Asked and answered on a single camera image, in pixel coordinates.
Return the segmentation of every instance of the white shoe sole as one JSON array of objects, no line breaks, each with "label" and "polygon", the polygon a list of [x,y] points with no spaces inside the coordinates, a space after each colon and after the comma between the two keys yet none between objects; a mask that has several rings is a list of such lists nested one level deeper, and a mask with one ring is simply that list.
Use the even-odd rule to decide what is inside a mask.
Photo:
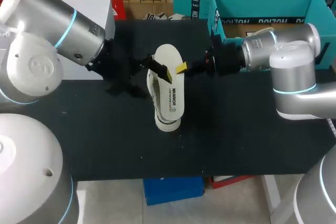
[{"label": "white shoe sole", "polygon": [[[148,70],[147,72],[147,79],[146,79],[146,82],[147,82],[147,88],[148,88],[148,91],[149,91],[149,94],[151,95],[152,99],[153,99],[153,91],[152,89],[150,88],[151,86],[151,80],[150,80],[150,73],[151,71]],[[157,125],[157,127],[161,130],[161,131],[164,131],[164,132],[172,132],[172,131],[175,131],[177,128],[180,127],[181,125],[181,118],[179,118],[178,120],[176,121],[173,121],[171,123],[163,123],[159,120],[158,116],[157,116],[157,112],[156,112],[156,107],[154,105],[154,112],[155,112],[155,115],[154,115],[154,118],[155,118],[155,123]]]}]

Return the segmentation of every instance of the shoe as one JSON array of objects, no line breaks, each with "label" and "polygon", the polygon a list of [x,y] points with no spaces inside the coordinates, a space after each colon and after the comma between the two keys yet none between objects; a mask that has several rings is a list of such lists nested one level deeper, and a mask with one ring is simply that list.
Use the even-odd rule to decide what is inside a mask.
[{"label": "shoe", "polygon": [[166,65],[172,76],[172,84],[158,78],[156,73],[147,73],[147,88],[155,107],[157,127],[170,132],[179,128],[184,113],[184,74],[176,74],[176,66],[183,63],[178,50],[172,45],[161,45],[152,56],[158,63]]}]

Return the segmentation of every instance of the red box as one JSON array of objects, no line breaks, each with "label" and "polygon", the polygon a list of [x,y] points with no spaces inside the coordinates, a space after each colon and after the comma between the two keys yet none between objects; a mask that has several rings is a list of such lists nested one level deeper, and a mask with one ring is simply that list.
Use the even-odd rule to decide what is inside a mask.
[{"label": "red box", "polygon": [[210,177],[209,181],[210,181],[212,187],[214,189],[217,189],[217,188],[220,188],[220,187],[223,187],[223,186],[228,186],[228,185],[231,185],[233,183],[236,183],[236,182],[248,179],[248,178],[252,178],[252,177],[254,177],[254,176],[253,175],[237,176],[237,177],[228,178],[228,179],[218,181],[218,182],[213,182],[212,178]]}]

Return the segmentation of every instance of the robotic arm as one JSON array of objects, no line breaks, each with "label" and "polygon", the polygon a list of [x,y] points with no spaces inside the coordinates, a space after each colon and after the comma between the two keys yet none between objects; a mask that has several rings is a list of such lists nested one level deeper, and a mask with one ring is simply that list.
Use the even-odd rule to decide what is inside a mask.
[{"label": "robotic arm", "polygon": [[16,33],[0,67],[1,103],[29,104],[53,92],[62,80],[57,53],[100,74],[112,94],[127,90],[142,68],[171,82],[166,66],[127,57],[102,27],[61,0],[3,0],[0,22]]},{"label": "robotic arm", "polygon": [[220,36],[205,58],[192,62],[187,76],[201,72],[224,76],[242,68],[270,68],[277,112],[290,120],[336,118],[336,82],[316,84],[314,60],[321,50],[312,24],[247,37],[241,46],[223,44]]}]

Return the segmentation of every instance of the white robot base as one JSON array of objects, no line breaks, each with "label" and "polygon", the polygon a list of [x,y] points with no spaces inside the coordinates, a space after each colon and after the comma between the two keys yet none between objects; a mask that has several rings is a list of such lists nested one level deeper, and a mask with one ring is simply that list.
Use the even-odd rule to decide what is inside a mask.
[{"label": "white robot base", "polygon": [[0,195],[1,224],[78,221],[76,187],[61,147],[35,119],[0,114]]}]

